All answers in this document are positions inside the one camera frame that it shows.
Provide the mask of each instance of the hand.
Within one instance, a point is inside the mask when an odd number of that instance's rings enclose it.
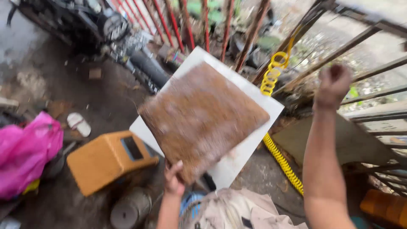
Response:
[[[314,110],[339,109],[352,82],[351,72],[344,65],[333,65],[319,73],[321,84],[314,98]]]
[[[185,185],[177,178],[177,173],[182,170],[182,161],[170,166],[165,159],[164,169],[164,193],[181,197],[185,191]]]

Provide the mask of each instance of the pink plastic bag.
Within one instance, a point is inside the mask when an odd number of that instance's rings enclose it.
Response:
[[[63,130],[58,121],[41,112],[24,129],[0,129],[0,199],[22,193],[41,176],[47,162],[62,148]]]

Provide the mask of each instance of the yellow coiled hose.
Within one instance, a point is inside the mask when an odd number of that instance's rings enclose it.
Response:
[[[290,59],[291,48],[293,47],[294,38],[297,35],[298,31],[300,30],[300,26],[297,28],[295,33],[292,35],[290,42],[288,44],[287,52],[277,52],[273,55],[270,60],[270,64],[268,65],[268,70],[264,73],[263,81],[260,86],[260,91],[262,94],[271,96],[273,93],[273,89],[276,86],[277,78],[281,74],[281,71],[278,68],[286,68],[288,65],[288,60]],[[282,57],[284,60],[283,62],[275,61],[276,57]],[[304,195],[304,190],[302,186],[302,182],[298,179],[295,175],[293,170],[291,169],[290,165],[288,164],[287,160],[281,154],[281,152],[277,149],[276,145],[274,144],[273,140],[271,139],[269,133],[263,137],[263,142],[267,146],[267,149],[271,152],[274,156],[278,164],[280,165],[281,169],[284,171],[287,178],[290,180],[291,184],[298,190],[301,195]]]

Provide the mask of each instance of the orange container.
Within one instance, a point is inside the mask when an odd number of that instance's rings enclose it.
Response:
[[[130,131],[103,134],[72,152],[66,159],[85,196],[130,171],[158,163],[143,141]]]
[[[360,203],[363,212],[407,228],[407,198],[371,189]]]

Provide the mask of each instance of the motorcycle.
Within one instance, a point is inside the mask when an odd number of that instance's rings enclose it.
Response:
[[[7,18],[18,10],[28,20],[62,42],[84,60],[110,58],[128,69],[150,94],[156,94],[168,81],[152,52],[148,36],[134,31],[133,25],[113,10],[110,0],[10,0]]]

